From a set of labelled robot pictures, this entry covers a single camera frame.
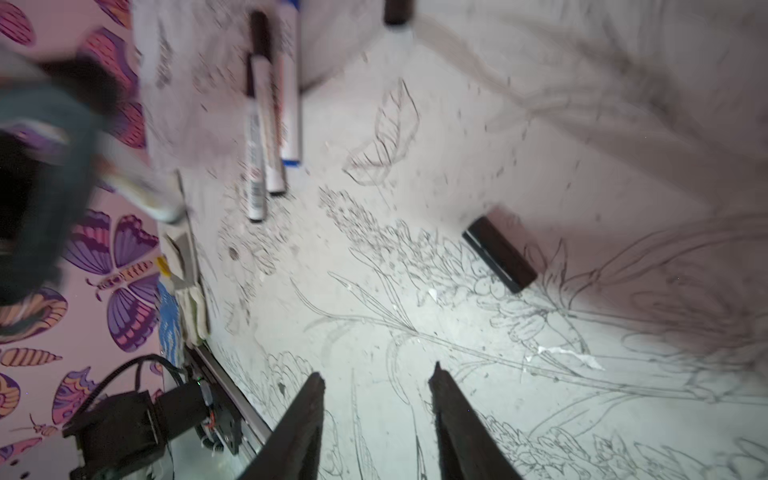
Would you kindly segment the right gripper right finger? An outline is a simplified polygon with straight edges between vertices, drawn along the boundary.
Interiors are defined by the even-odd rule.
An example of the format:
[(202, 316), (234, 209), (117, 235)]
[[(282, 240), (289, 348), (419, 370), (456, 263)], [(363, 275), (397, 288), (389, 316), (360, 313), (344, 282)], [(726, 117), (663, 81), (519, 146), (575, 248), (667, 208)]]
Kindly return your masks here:
[(439, 362), (435, 364), (428, 384), (441, 478), (522, 480), (452, 375)]

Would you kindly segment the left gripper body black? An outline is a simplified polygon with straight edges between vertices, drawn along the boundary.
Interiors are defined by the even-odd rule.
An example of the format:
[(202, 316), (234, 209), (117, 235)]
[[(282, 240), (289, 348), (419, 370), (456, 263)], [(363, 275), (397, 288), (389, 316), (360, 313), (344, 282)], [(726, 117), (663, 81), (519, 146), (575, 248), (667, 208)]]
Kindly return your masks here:
[(2, 306), (58, 278), (99, 178), (155, 220), (184, 216), (181, 195), (110, 135), (119, 99), (118, 80), (91, 58), (2, 54)]

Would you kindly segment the white marker pen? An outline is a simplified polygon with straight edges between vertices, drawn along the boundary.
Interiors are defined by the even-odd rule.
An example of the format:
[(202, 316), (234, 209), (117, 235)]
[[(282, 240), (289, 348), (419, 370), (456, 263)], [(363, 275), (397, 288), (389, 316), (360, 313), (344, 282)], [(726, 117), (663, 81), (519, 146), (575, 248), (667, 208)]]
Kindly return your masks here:
[(259, 116), (265, 187), (269, 195), (281, 196), (286, 193), (287, 185), (283, 164), (279, 158), (271, 60), (272, 36), (266, 13), (261, 10), (252, 11), (249, 14), (249, 29), (251, 38), (250, 65)]
[(251, 223), (261, 223), (267, 215), (264, 180), (264, 152), (261, 125), (252, 66), (253, 56), (246, 61), (245, 102), (245, 197), (246, 213)]
[(301, 163), (299, 2), (279, 1), (276, 12), (280, 158), (296, 167)]

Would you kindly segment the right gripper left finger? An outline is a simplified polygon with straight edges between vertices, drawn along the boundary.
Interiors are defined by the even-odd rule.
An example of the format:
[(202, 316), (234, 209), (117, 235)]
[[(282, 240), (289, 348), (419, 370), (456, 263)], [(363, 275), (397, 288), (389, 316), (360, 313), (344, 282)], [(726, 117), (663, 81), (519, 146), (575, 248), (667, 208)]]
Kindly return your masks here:
[(324, 379), (313, 372), (240, 480), (318, 478), (324, 393)]

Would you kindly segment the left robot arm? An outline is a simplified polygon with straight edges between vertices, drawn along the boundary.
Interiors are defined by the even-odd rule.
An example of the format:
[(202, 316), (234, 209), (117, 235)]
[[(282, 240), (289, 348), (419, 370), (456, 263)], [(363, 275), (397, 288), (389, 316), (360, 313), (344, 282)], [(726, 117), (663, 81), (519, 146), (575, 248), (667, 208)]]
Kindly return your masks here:
[[(42, 309), (3, 325), (3, 338), (45, 326), (54, 313), (51, 283), (63, 254), (87, 247), (98, 264), (114, 264), (115, 231), (87, 207), (98, 176), (152, 218), (179, 222), (181, 196), (161, 182), (107, 129), (117, 111), (118, 85), (86, 58), (34, 63), (1, 54), (1, 120), (47, 125), (65, 141), (56, 154), (37, 157), (8, 133), (1, 136), (1, 303), (39, 298)], [(132, 391), (103, 398), (100, 388), (76, 399), (68, 386), (61, 404), (62, 437), (73, 453), (72, 479), (123, 479), (156, 462), (168, 443), (189, 430), (211, 428), (236, 452), (243, 417), (222, 379), (178, 381), (152, 399)]]

